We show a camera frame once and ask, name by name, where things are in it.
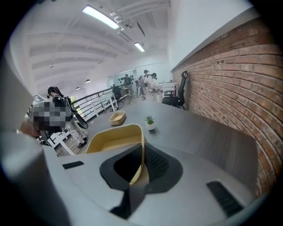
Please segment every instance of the brick wall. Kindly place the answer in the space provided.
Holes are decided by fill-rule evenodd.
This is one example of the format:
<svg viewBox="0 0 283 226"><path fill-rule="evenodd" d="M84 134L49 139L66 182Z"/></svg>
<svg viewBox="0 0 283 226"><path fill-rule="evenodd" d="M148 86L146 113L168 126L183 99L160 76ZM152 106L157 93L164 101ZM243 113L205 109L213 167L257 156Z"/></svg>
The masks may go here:
<svg viewBox="0 0 283 226"><path fill-rule="evenodd" d="M283 159L283 59L268 28L255 19L231 30L178 66L174 82L184 70L187 110L256 139L256 194L266 193Z"/></svg>

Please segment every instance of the chair back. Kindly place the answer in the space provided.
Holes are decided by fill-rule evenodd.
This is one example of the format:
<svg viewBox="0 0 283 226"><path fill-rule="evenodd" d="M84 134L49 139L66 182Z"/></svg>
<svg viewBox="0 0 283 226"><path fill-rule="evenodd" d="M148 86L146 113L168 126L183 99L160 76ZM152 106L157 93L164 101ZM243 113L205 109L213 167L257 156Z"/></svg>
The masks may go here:
<svg viewBox="0 0 283 226"><path fill-rule="evenodd" d="M167 92L174 92L175 91L174 83L163 83L162 90L164 95L166 95Z"/></svg>
<svg viewBox="0 0 283 226"><path fill-rule="evenodd" d="M184 88L185 88L185 84L186 84L186 80L187 80L187 76L188 76L187 71L184 71L181 76L182 76L182 80L181 80L181 84L180 84L179 90L178 90L178 96L179 96L179 99L180 99L179 105L183 105L185 103Z"/></svg>

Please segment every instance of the wall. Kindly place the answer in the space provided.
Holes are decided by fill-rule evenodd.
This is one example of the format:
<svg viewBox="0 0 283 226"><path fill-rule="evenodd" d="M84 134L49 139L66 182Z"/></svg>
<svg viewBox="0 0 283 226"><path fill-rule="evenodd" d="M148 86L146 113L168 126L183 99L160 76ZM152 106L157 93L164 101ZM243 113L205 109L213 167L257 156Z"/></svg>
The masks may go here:
<svg viewBox="0 0 283 226"><path fill-rule="evenodd" d="M244 13L251 7L247 0L171 0L167 49L170 70L200 45L204 47L255 18L254 12Z"/></svg>
<svg viewBox="0 0 283 226"><path fill-rule="evenodd" d="M173 70L175 82L184 70L187 110L256 139L257 195L266 193L283 159L283 59L268 28L261 19L235 28Z"/></svg>
<svg viewBox="0 0 283 226"><path fill-rule="evenodd" d="M114 84L113 77L112 76L108 77L107 88L111 88L111 86L113 86L113 84Z"/></svg>
<svg viewBox="0 0 283 226"><path fill-rule="evenodd" d="M161 50L159 52L137 52L114 59L107 59L105 62L97 66L93 72L89 73L90 80L95 80L101 77L107 78L122 72L132 71L142 66L158 63L165 63L165 65L168 64L168 55L166 50Z"/></svg>
<svg viewBox="0 0 283 226"><path fill-rule="evenodd" d="M90 83L85 83L86 95L107 89L107 78L94 79Z"/></svg>
<svg viewBox="0 0 283 226"><path fill-rule="evenodd" d="M10 36L4 50L4 56L20 82L34 95L38 93L29 62L29 23L29 15L26 15Z"/></svg>
<svg viewBox="0 0 283 226"><path fill-rule="evenodd" d="M114 76L114 83L115 85L121 85L121 83L118 81L118 78L124 77L125 74L133 75L135 78L137 76L144 75L144 70L148 70L149 74L152 74L154 72L157 74L156 83L163 82L163 81L169 81L172 79L172 75L169 71L168 63L166 62L166 63L143 65L140 67L135 67L134 69L129 70L129 71L121 72Z"/></svg>

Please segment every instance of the black vent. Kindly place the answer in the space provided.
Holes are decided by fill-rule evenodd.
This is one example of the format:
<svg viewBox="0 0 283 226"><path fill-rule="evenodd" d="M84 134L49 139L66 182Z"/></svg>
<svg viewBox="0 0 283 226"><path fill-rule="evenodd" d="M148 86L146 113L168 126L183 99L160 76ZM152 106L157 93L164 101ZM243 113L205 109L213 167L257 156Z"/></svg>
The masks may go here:
<svg viewBox="0 0 283 226"><path fill-rule="evenodd" d="M243 207L219 181L212 181L208 183L207 186L227 217L231 217L243 209Z"/></svg>
<svg viewBox="0 0 283 226"><path fill-rule="evenodd" d="M62 166L64 167L64 169L71 169L77 166L81 166L84 163L82 161L77 161L77 162L71 162L71 163L67 163L67 164L63 164Z"/></svg>
<svg viewBox="0 0 283 226"><path fill-rule="evenodd" d="M145 165L149 173L150 182L164 176L169 168L168 161L149 148L145 150Z"/></svg>

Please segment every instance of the ceiling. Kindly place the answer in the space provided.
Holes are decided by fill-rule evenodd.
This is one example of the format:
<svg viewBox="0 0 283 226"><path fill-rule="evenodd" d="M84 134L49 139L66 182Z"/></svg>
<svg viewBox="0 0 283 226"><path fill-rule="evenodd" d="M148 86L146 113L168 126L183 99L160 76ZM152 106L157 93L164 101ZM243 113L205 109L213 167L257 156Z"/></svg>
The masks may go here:
<svg viewBox="0 0 283 226"><path fill-rule="evenodd" d="M86 5L112 20L112 12L125 19L121 35L116 33L119 29L84 14ZM38 93L46 92L48 85L62 90L83 87L86 79L113 59L143 54L136 42L146 52L165 49L168 7L169 0L46 0L35 5L29 13L27 45Z"/></svg>

